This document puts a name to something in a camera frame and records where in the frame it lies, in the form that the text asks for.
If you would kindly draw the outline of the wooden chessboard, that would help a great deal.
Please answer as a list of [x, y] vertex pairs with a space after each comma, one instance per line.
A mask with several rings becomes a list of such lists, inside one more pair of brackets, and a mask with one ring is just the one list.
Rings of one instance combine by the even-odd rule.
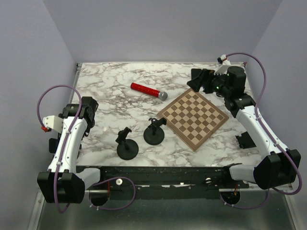
[[177, 97], [157, 116], [165, 118], [166, 125], [193, 151], [229, 119], [221, 109], [192, 89]]

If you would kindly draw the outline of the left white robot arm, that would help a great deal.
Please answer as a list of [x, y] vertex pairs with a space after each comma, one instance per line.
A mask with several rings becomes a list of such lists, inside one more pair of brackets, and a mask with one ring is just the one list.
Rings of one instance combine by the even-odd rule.
[[46, 127], [57, 131], [58, 137], [49, 140], [49, 152], [54, 155], [46, 172], [38, 174], [37, 183], [46, 202], [54, 203], [57, 192], [59, 203], [82, 202], [85, 190], [90, 186], [102, 189], [106, 177], [99, 169], [87, 168], [76, 171], [76, 163], [83, 137], [88, 136], [95, 125], [98, 108], [92, 97], [82, 97], [82, 104], [68, 104], [59, 116], [43, 118]]

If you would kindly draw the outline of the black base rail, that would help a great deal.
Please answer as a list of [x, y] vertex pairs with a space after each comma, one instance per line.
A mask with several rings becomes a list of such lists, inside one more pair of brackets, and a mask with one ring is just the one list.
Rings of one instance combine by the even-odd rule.
[[97, 166], [101, 180], [121, 177], [115, 181], [90, 188], [94, 199], [218, 199], [221, 191], [247, 189], [248, 184], [234, 181], [226, 167], [141, 167]]

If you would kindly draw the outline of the right phone holder black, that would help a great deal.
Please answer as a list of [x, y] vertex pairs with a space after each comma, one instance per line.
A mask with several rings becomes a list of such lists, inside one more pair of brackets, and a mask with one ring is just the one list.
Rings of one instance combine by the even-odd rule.
[[247, 131], [242, 133], [241, 136], [236, 136], [236, 139], [241, 149], [249, 149], [256, 147], [256, 144], [254, 143], [254, 141], [252, 140], [251, 136]]

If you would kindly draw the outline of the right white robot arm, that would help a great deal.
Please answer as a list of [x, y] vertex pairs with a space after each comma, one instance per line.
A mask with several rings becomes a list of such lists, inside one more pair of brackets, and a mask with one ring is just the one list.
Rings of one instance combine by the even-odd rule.
[[245, 93], [246, 74], [243, 68], [230, 66], [225, 74], [215, 74], [210, 69], [192, 69], [187, 85], [194, 91], [216, 93], [224, 98], [226, 108], [246, 129], [237, 137], [240, 147], [257, 147], [262, 160], [257, 166], [234, 164], [221, 175], [223, 186], [233, 187], [239, 180], [257, 184], [261, 189], [269, 189], [290, 184], [296, 179], [295, 168], [299, 166], [301, 155], [289, 149], [272, 131], [266, 132], [265, 123], [255, 101]]

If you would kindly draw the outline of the black phone stand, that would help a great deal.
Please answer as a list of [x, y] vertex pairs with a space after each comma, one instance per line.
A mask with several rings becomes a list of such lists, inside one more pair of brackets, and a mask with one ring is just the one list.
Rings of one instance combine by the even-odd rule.
[[155, 146], [162, 143], [165, 138], [165, 133], [161, 125], [166, 125], [167, 120], [162, 117], [159, 120], [156, 118], [149, 118], [149, 121], [151, 121], [151, 124], [145, 129], [143, 137], [146, 143]]
[[127, 135], [130, 132], [132, 132], [132, 130], [125, 127], [124, 130], [118, 132], [118, 137], [116, 139], [118, 143], [117, 154], [121, 159], [126, 161], [135, 158], [139, 152], [138, 144], [132, 139], [127, 139]]

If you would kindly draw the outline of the red toy microphone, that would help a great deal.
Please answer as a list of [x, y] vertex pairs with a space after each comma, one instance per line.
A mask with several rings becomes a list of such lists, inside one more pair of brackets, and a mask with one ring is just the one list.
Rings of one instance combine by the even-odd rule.
[[148, 94], [156, 98], [159, 98], [162, 101], [165, 101], [168, 98], [168, 94], [166, 92], [152, 89], [152, 88], [149, 88], [149, 87], [146, 87], [146, 86], [134, 83], [134, 82], [130, 85], [130, 88], [135, 91], [142, 92], [144, 94]]

